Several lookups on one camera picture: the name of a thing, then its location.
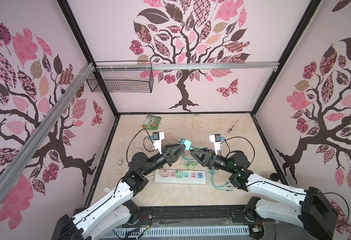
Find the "teal charger plug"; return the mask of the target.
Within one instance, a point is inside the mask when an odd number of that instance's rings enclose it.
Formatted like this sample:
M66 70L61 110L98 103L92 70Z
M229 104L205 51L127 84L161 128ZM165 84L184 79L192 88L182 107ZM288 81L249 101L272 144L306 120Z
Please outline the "teal charger plug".
M189 150L191 149L191 145L192 145L192 142L191 142L191 141L182 138L182 139L179 140L179 143L180 143L181 145L185 145L185 146L186 146L186 147L185 147L185 150L186 150L186 151L189 151Z

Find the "green charger plug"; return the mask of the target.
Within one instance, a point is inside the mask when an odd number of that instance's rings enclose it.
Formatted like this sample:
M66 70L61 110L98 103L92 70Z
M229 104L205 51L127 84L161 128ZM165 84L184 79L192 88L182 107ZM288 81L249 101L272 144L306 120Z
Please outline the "green charger plug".
M184 176L184 172L183 171L181 171L181 170L176 170L175 171L175 177L176 178L183 178L183 176Z

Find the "pink charger plug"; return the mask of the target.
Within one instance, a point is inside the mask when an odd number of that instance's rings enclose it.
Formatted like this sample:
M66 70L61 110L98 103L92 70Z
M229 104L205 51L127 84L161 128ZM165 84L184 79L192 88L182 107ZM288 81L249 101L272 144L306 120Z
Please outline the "pink charger plug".
M167 178L169 176L169 172L167 170L161 170L160 175L164 178Z

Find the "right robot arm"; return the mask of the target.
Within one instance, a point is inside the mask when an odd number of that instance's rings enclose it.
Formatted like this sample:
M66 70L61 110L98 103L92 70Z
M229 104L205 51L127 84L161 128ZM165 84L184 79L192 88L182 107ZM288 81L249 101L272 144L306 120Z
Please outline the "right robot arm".
M203 167L230 173L236 189L254 194L244 209L248 221L273 219L301 227L317 240L333 238L338 213L317 188L294 188L261 177L247 169L251 163L242 151L226 158L203 148L192 150L191 156Z

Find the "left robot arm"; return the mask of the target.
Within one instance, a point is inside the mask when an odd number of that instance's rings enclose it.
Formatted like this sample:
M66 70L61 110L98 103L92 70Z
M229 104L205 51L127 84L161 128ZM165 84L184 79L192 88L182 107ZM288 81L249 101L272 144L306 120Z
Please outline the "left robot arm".
M108 232L138 219L139 207L132 201L147 185L147 175L164 165L171 166L185 150L185 145L167 145L161 153L148 157L145 153L134 154L128 164L128 172L116 187L103 198L80 213L62 216L52 234L53 240L99 240Z

